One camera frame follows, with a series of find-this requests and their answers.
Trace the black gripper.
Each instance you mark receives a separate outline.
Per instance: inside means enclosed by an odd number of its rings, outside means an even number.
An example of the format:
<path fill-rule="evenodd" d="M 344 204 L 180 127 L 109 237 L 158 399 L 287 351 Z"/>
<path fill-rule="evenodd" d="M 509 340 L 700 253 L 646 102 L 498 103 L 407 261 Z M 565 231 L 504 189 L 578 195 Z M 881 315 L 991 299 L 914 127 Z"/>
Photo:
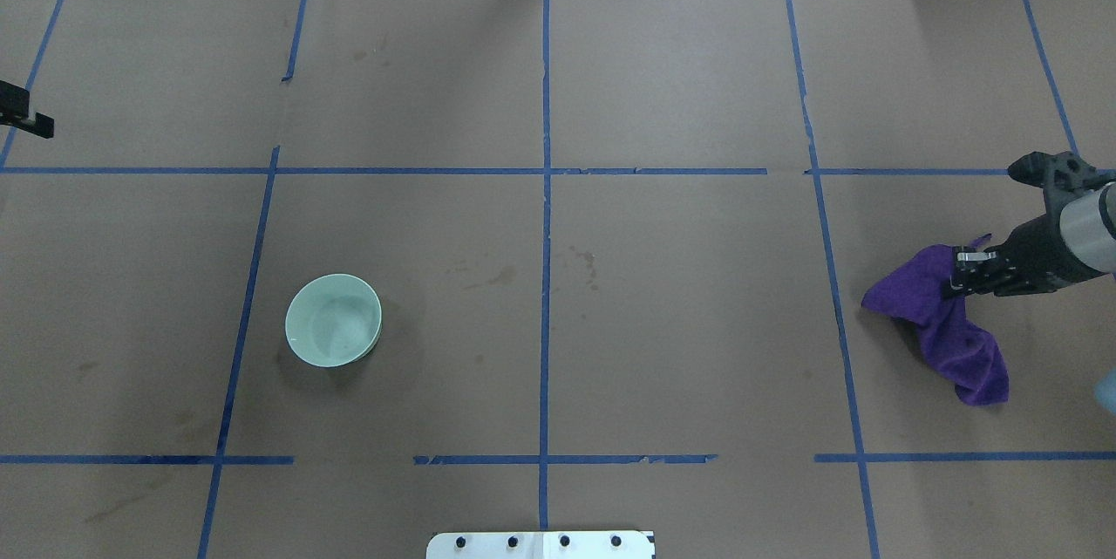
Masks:
<path fill-rule="evenodd" d="M 1078 266 L 1068 256 L 1051 216 L 1043 215 L 1014 228 L 999 245 L 952 248 L 946 297 L 1050 293 L 1077 281 Z"/>

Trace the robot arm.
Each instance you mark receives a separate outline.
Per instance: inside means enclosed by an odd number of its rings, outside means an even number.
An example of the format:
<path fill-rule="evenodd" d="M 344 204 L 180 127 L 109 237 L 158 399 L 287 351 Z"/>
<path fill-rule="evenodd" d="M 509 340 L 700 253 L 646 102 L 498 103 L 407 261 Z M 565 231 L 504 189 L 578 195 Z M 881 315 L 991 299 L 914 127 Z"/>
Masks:
<path fill-rule="evenodd" d="M 953 248 L 942 297 L 1054 293 L 1112 276 L 1115 269 L 1113 183 L 1076 192 L 1043 191 L 1043 215 L 1016 227 L 1003 242 Z"/>

